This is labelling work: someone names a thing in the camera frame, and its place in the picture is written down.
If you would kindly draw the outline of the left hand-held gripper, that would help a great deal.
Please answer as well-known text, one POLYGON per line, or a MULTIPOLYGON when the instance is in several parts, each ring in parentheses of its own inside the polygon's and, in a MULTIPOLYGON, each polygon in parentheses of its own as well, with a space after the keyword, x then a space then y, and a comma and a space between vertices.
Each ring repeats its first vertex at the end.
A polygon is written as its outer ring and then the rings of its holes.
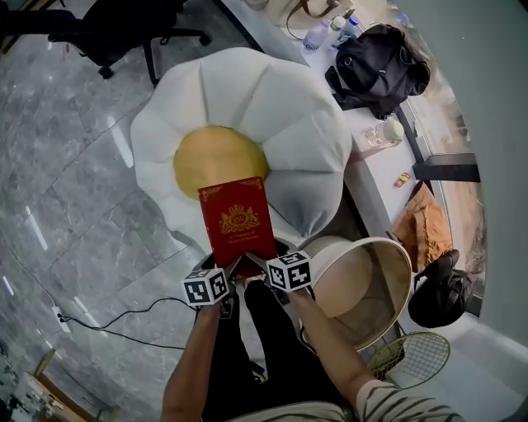
POLYGON ((216 269, 216 261, 213 254, 208 254, 201 261, 202 270, 191 271, 182 281, 182 289, 189 306, 201 308, 221 304, 220 317, 230 318, 234 308, 234 284, 231 279, 242 255, 236 256, 223 269, 216 269))

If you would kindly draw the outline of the red book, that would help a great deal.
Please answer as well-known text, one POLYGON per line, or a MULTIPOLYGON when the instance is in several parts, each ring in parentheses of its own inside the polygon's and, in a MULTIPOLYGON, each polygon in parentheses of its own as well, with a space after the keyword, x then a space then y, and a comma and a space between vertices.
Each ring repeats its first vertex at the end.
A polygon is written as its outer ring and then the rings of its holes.
POLYGON ((245 252, 264 260, 277 257, 260 176, 208 186, 198 193, 216 267, 225 268, 245 252))

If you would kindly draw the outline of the white flower-shaped beanbag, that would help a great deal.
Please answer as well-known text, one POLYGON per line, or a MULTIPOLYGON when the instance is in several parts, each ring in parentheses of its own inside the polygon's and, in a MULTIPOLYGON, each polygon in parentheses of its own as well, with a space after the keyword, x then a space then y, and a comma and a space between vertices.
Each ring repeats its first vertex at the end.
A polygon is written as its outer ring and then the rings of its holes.
POLYGON ((313 69, 232 48, 168 70, 131 124, 137 183, 178 240, 211 251, 200 204, 178 187, 172 160, 186 135, 212 125, 248 137, 266 157, 276 237, 298 246, 332 221, 352 150, 341 108, 313 69))

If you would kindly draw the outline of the person's left forearm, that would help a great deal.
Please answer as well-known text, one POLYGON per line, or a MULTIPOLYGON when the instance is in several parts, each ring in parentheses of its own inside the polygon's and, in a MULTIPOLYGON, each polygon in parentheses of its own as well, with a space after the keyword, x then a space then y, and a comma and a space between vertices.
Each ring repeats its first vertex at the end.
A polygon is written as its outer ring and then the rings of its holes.
POLYGON ((163 393, 161 422, 200 422, 219 319, 218 303, 197 313, 186 347, 163 393))

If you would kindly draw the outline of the person's right forearm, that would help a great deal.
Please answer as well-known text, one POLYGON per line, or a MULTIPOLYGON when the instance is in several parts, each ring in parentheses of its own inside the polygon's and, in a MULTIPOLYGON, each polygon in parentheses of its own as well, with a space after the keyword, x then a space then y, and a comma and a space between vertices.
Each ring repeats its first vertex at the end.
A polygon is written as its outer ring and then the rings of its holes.
POLYGON ((355 405, 360 389, 375 378, 307 290, 294 291, 289 298, 326 374, 341 395, 355 405))

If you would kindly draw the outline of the person's black trousers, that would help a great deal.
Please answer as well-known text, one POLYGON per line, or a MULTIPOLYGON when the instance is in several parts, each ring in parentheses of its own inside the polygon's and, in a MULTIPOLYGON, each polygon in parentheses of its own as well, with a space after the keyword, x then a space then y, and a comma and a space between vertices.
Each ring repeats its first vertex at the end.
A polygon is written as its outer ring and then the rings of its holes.
POLYGON ((219 321, 210 368, 204 422, 226 422, 279 406, 305 402, 342 405, 317 355, 301 344, 294 324, 271 289, 253 280, 244 299, 262 343, 267 380, 257 383, 243 344, 240 303, 234 297, 232 316, 219 321))

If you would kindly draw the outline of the white window ledge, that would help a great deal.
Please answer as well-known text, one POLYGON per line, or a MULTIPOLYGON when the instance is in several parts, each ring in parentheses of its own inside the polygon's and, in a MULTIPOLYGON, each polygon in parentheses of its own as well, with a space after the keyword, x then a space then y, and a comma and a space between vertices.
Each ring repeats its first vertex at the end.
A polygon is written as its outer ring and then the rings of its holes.
MULTIPOLYGON (((252 48, 309 66, 320 78, 324 78, 324 72, 333 64, 334 51, 305 50, 299 41, 274 26, 265 13, 251 9, 243 0, 214 1, 252 48)), ((363 130, 376 120, 367 109, 349 110, 344 115, 353 140, 353 154, 344 175, 346 203, 363 237, 387 237, 418 183, 413 166, 418 158, 425 157, 423 142, 415 137, 416 118, 408 103, 401 105, 396 117, 407 130, 403 141, 394 148, 363 158, 360 155, 365 148, 363 130), (395 186, 403 173, 410 174, 410 180, 401 187, 395 186)))

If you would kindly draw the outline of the white power strip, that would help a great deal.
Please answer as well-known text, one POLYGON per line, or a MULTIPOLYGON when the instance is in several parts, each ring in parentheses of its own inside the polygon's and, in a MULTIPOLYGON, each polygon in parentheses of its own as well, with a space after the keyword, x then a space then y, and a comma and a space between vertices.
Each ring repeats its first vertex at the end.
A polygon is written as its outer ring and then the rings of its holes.
POLYGON ((71 330, 70 330, 70 328, 69 328, 69 326, 68 326, 68 323, 64 320, 64 318, 63 318, 63 316, 62 316, 62 313, 61 313, 59 307, 57 307, 57 306, 53 306, 53 307, 51 308, 51 311, 52 311, 52 313, 53 313, 53 315, 54 315, 55 320, 59 323, 59 327, 60 327, 60 329, 61 329, 63 332, 65 332, 65 333, 70 333, 71 330))

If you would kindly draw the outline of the black bag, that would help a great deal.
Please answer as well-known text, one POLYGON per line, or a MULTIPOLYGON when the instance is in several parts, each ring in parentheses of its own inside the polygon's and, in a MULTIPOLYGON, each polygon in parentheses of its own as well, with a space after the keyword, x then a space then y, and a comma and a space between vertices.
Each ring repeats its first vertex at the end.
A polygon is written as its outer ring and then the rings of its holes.
POLYGON ((367 108, 385 120, 426 90, 431 71, 400 29, 378 24, 338 45, 325 79, 342 110, 367 108))

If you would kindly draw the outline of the clear water bottle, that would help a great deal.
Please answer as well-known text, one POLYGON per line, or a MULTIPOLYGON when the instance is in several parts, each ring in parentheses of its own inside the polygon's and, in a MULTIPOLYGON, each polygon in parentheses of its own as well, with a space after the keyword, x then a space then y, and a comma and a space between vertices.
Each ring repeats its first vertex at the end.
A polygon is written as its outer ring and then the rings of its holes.
POLYGON ((346 24, 341 29, 339 36, 332 43, 331 47, 337 49, 340 45, 345 43, 348 40, 354 40, 361 35, 361 28, 359 27, 360 21, 355 16, 352 15, 346 20, 346 24))
POLYGON ((330 24, 330 20, 323 19, 317 26, 310 29, 302 39, 303 47, 308 51, 319 49, 327 39, 330 24))

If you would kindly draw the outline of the beige tote bag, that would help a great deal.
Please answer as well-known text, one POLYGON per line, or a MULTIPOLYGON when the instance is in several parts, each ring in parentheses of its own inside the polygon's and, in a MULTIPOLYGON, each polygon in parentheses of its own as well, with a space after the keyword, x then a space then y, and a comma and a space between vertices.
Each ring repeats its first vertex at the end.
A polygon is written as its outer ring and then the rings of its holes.
POLYGON ((336 16, 350 6, 348 0, 294 0, 293 6, 285 13, 285 28, 297 40, 292 30, 306 30, 323 18, 336 16))

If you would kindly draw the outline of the grey roller blind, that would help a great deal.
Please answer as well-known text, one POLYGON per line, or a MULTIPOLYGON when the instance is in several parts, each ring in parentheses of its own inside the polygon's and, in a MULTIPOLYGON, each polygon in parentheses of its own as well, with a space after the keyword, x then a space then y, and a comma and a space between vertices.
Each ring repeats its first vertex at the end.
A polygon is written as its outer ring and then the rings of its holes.
POLYGON ((528 10, 520 0, 397 0, 469 127, 488 263, 482 320, 528 343, 528 10))

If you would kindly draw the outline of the black office chair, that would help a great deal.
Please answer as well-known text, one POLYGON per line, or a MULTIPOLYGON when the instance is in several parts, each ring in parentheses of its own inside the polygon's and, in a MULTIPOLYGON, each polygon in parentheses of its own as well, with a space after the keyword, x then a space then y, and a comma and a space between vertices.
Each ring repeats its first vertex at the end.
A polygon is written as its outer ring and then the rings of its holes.
POLYGON ((99 66, 104 79, 111 66, 130 50, 142 47, 148 75, 158 85, 153 64, 152 40, 165 45, 172 37, 196 37, 211 42, 203 30, 180 28, 177 14, 187 0, 96 0, 82 18, 65 9, 11 10, 0 0, 0 38, 16 35, 47 35, 51 43, 70 43, 83 57, 99 66))

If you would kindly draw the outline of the black window post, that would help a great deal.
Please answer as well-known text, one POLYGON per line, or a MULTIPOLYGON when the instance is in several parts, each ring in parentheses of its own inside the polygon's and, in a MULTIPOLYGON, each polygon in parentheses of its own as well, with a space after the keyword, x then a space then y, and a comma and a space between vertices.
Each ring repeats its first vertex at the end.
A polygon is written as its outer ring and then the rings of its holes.
POLYGON ((476 157, 469 152, 431 155, 412 169, 420 181, 481 182, 476 157))

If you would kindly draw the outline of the light wooden frame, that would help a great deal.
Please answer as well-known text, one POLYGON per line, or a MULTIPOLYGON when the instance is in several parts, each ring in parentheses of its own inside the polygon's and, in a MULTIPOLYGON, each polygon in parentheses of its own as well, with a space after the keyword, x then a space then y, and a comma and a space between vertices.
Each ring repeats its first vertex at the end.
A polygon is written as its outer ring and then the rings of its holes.
POLYGON ((25 372, 28 385, 40 395, 46 411, 63 422, 117 422, 119 406, 102 404, 95 414, 90 413, 45 375, 56 355, 56 350, 50 349, 31 373, 25 372))

